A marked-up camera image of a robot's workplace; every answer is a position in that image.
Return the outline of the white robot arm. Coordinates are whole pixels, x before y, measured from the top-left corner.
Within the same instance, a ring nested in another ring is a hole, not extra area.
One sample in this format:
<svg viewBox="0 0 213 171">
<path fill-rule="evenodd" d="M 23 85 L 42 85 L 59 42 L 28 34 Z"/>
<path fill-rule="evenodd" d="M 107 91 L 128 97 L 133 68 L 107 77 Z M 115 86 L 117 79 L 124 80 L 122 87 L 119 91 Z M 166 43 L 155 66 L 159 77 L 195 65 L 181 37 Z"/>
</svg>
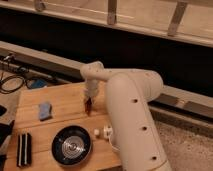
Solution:
<svg viewBox="0 0 213 171">
<path fill-rule="evenodd" d="M 85 100 L 94 101 L 98 82 L 105 81 L 105 98 L 124 171 L 172 171 L 148 103 L 163 90 L 152 70 L 107 69 L 99 61 L 84 64 Z"/>
</svg>

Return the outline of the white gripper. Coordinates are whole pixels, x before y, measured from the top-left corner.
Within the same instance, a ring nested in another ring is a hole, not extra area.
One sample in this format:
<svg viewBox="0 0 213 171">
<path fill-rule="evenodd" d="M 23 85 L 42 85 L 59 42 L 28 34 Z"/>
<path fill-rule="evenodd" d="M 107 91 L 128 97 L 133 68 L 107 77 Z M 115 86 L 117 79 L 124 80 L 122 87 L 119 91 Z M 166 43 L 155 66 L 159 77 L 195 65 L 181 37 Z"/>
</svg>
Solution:
<svg viewBox="0 0 213 171">
<path fill-rule="evenodd" d="M 95 96 L 98 94 L 98 81 L 95 79 L 85 81 L 85 97 L 84 102 L 87 102 L 89 97 L 91 103 L 95 103 Z"/>
</svg>

